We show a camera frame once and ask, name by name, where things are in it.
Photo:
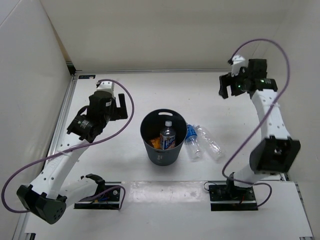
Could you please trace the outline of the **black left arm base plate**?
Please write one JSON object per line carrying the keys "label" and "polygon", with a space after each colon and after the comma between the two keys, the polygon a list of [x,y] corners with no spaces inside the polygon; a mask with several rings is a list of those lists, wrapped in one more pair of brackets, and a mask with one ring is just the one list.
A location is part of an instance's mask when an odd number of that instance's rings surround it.
{"label": "black left arm base plate", "polygon": [[76,202],[73,208],[75,210],[121,210],[126,197],[126,189],[121,183],[106,183],[101,190],[98,190],[98,193],[103,194],[89,201]]}

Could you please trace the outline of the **clear bottle white red label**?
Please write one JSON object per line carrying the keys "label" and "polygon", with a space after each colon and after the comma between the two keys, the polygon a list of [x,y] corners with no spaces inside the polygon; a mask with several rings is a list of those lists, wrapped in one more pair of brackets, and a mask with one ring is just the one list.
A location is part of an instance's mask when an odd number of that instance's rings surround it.
{"label": "clear bottle white red label", "polygon": [[160,131],[160,146],[162,150],[173,149],[176,146],[176,131],[172,121],[166,121],[164,128]]}

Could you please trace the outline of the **clear unlabelled plastic bottle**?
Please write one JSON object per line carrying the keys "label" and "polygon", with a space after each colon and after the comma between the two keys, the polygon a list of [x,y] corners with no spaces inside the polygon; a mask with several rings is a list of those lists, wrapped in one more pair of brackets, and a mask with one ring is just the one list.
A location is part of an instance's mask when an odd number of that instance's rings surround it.
{"label": "clear unlabelled plastic bottle", "polygon": [[215,141],[214,136],[205,127],[197,125],[195,127],[199,141],[205,148],[208,155],[217,163],[224,157],[224,153],[218,143]]}

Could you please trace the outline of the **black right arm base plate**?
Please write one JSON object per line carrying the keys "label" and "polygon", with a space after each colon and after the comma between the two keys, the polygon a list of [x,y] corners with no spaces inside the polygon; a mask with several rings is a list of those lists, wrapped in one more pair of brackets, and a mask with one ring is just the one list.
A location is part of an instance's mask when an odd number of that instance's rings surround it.
{"label": "black right arm base plate", "polygon": [[210,210],[212,212],[257,211],[258,204],[253,187],[245,193],[231,196],[226,192],[226,185],[208,186]]}

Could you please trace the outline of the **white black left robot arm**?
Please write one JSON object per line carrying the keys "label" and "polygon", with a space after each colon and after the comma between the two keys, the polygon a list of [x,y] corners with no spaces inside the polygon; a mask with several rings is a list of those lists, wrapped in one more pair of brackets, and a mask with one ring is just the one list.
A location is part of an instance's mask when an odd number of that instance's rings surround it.
{"label": "white black left robot arm", "polygon": [[89,105],[82,107],[67,128],[71,150],[63,150],[43,168],[29,184],[21,185],[16,194],[22,205],[48,224],[55,224],[66,208],[78,201],[95,201],[114,189],[105,186],[105,180],[96,174],[81,176],[80,180],[63,186],[63,183],[89,144],[103,132],[109,121],[128,118],[125,95],[116,99],[112,93],[97,90],[89,97]]}

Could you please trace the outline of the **clear bottle blue label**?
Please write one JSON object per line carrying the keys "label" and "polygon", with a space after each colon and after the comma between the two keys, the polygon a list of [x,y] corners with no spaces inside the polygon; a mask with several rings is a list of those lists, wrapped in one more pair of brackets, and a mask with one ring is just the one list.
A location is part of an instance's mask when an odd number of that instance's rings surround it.
{"label": "clear bottle blue label", "polygon": [[194,127],[191,124],[187,124],[187,132],[185,137],[185,144],[187,147],[187,151],[189,154],[189,157],[193,160],[198,159],[202,156],[202,150],[201,147],[197,141],[197,133],[194,129]]}

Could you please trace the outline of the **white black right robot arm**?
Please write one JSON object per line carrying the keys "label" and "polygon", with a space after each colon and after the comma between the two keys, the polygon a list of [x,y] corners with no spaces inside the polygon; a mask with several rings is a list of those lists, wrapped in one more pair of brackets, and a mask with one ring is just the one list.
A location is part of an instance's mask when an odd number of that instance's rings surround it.
{"label": "white black right robot arm", "polygon": [[229,60],[231,72],[219,77],[219,92],[228,98],[249,94],[256,109],[261,131],[260,143],[251,151],[249,163],[227,178],[224,193],[230,200],[245,194],[256,182],[270,175],[287,173],[301,148],[299,140],[292,139],[285,127],[277,101],[278,86],[267,77],[265,59],[245,60],[235,55]]}

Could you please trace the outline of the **dark logo sticker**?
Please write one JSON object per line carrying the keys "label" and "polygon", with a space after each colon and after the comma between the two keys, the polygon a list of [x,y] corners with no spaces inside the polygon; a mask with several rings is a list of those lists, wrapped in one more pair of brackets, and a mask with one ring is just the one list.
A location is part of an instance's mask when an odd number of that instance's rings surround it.
{"label": "dark logo sticker", "polygon": [[232,78],[233,78],[233,77],[236,77],[236,76],[242,76],[242,75],[244,75],[244,73],[241,73],[241,72],[240,72],[240,73],[237,73],[237,74],[228,73],[228,76],[229,76],[229,77],[232,77]]}
{"label": "dark logo sticker", "polygon": [[95,75],[79,75],[78,76],[79,80],[82,80],[82,79],[87,80],[87,79],[95,79],[95,78],[96,78]]}

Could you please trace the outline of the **dark grey plastic bin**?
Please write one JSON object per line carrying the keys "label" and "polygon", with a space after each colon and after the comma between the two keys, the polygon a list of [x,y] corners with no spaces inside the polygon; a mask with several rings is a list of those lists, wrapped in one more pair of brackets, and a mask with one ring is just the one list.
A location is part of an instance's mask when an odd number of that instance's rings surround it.
{"label": "dark grey plastic bin", "polygon": [[[149,141],[160,136],[166,121],[171,121],[175,130],[175,147],[166,150],[156,149],[149,144]],[[174,110],[156,109],[147,114],[142,120],[140,135],[150,161],[158,166],[169,166],[178,159],[187,135],[187,123],[182,115]]]}

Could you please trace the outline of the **orange juice bottle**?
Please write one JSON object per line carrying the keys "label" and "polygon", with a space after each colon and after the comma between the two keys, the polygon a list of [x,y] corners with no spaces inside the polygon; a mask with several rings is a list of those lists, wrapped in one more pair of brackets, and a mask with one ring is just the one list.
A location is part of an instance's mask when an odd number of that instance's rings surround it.
{"label": "orange juice bottle", "polygon": [[149,141],[149,144],[157,149],[157,150],[161,150],[162,149],[162,146],[161,146],[161,138],[160,137],[156,137],[156,138],[153,138]]}

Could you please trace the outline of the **dark logo sticker right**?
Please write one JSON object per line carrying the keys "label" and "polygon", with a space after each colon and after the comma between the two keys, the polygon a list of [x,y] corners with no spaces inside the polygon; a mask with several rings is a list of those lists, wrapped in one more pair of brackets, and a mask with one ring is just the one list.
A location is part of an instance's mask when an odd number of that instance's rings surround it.
{"label": "dark logo sticker right", "polygon": [[229,77],[232,77],[232,78],[233,78],[233,77],[236,77],[236,76],[242,76],[242,75],[244,75],[244,73],[241,73],[241,72],[240,72],[240,73],[237,73],[237,74],[228,73],[228,76],[229,76]]}

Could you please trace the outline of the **dark logo sticker left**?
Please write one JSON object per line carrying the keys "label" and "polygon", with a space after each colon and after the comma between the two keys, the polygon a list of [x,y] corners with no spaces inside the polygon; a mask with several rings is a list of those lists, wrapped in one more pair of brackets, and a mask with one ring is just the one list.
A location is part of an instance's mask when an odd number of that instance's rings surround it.
{"label": "dark logo sticker left", "polygon": [[95,75],[79,75],[78,76],[79,80],[82,80],[82,79],[87,80],[87,79],[95,79],[95,78],[96,78]]}

